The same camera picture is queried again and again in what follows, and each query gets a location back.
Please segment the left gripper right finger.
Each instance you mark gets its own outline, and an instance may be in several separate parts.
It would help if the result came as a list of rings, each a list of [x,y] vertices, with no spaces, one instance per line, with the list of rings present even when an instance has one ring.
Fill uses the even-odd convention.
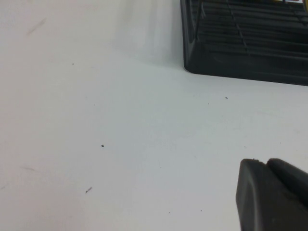
[[[303,205],[308,204],[308,174],[306,172],[278,158],[269,159],[267,166]]]

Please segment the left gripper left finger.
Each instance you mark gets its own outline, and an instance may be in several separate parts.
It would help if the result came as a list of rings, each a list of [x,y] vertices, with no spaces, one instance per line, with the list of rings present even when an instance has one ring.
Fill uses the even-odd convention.
[[[255,159],[240,163],[236,191],[240,227],[243,231],[306,231],[308,205]]]

